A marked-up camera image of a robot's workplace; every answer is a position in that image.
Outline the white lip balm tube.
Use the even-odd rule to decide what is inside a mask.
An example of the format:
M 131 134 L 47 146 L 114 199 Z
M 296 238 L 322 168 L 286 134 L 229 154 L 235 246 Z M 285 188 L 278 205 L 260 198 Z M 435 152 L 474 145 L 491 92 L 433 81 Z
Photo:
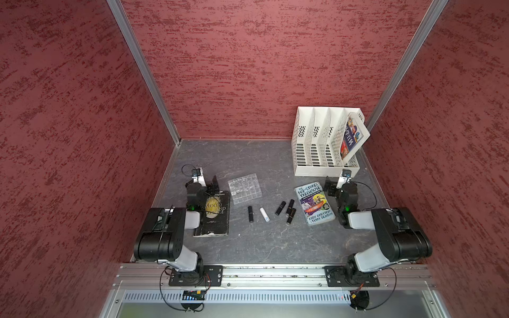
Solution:
M 270 221 L 270 218 L 269 218 L 269 216 L 268 216 L 267 212 L 265 211 L 265 209 L 264 209 L 263 207 L 261 207 L 259 210 L 260 210 L 261 215 L 263 216 L 264 220 L 265 220 L 266 222 L 269 222 L 269 221 Z

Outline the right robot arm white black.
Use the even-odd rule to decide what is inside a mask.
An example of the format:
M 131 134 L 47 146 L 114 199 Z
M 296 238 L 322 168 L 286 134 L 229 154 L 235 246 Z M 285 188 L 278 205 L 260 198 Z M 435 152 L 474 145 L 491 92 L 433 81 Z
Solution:
M 432 255 L 431 241 L 408 208 L 360 211 L 355 182 L 346 182 L 338 188 L 327 178 L 325 190 L 337 202 L 339 222 L 343 228 L 374 231 L 377 239 L 377 244 L 372 247 L 348 256 L 344 265 L 326 266 L 324 271 L 329 287 L 379 287 L 379 271 Z

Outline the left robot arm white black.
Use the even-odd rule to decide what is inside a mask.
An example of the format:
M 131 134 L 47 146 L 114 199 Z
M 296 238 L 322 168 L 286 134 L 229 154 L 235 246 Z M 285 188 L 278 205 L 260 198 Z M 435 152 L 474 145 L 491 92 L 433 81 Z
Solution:
M 164 265 L 170 286 L 220 286 L 223 267 L 206 266 L 199 253 L 184 245 L 185 230 L 203 225 L 208 187 L 194 177 L 186 191 L 187 206 L 149 210 L 135 241 L 134 258 Z

